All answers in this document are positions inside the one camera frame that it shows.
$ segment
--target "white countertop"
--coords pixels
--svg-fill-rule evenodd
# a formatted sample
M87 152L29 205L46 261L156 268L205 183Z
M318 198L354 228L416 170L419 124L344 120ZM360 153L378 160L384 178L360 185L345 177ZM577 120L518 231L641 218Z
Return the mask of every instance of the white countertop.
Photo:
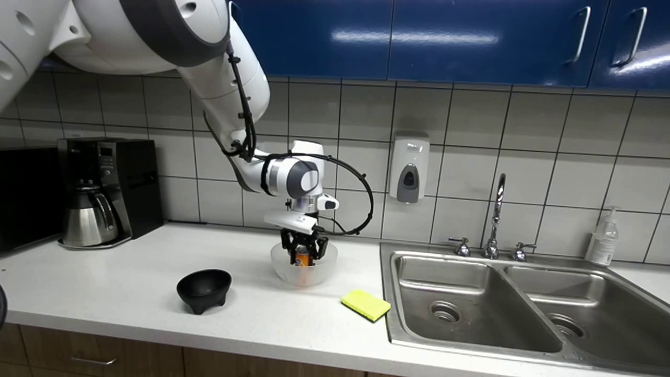
M431 353L387 341L340 298L366 289L382 298L379 246L333 241L337 272L294 289L271 268L277 235L167 224L108 251L66 251L44 243L0 261L9 324L220 350L390 375L606 375L467 353ZM203 268L232 275L228 302L195 316L177 283ZM628 281L670 302L670 271L618 264Z

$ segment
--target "sink basin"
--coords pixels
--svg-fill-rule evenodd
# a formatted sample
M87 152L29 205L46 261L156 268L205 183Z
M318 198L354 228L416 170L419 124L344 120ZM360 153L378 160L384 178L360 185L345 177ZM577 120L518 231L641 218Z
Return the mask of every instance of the sink basin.
M670 309L612 271L382 248L400 346L670 375Z
M399 257L394 264L402 318L416 335L536 353L561 350L561 339L498 271L422 257Z
M582 353L670 371L670 313L614 275L508 268L512 281Z

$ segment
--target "yellow sponge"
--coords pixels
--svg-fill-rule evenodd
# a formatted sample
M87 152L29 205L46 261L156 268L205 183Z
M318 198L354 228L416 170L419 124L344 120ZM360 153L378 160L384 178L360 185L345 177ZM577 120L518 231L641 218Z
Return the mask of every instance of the yellow sponge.
M354 289L349 295L344 295L341 305L358 313L360 316L368 318L372 324L378 324L391 309L391 305L363 289Z

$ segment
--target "blue cabinet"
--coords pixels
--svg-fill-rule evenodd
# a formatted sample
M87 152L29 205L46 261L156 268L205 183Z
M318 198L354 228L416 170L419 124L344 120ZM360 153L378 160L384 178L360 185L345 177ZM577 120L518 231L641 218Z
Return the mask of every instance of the blue cabinet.
M591 87L670 91L670 0L612 3Z
M235 0L268 76L386 80L391 0Z
M607 0L397 0L391 80L586 87Z

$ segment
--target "soap dispenser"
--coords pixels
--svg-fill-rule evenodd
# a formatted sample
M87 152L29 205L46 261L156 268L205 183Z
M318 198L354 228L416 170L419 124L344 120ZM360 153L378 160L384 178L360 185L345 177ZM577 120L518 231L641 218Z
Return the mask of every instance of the soap dispenser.
M397 136L390 175L390 198L417 203L426 196L431 142L428 136Z

